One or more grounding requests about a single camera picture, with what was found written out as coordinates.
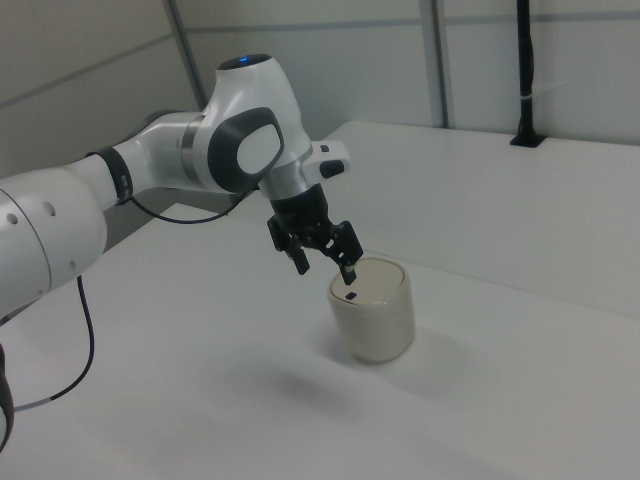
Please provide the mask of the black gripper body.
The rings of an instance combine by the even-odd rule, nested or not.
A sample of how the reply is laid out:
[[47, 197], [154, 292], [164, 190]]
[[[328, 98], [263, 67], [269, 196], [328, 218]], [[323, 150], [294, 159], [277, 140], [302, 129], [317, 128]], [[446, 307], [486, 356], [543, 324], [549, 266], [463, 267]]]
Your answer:
[[329, 240], [332, 223], [328, 217], [328, 202], [320, 184], [294, 197], [272, 200], [270, 204], [278, 224], [287, 233]]

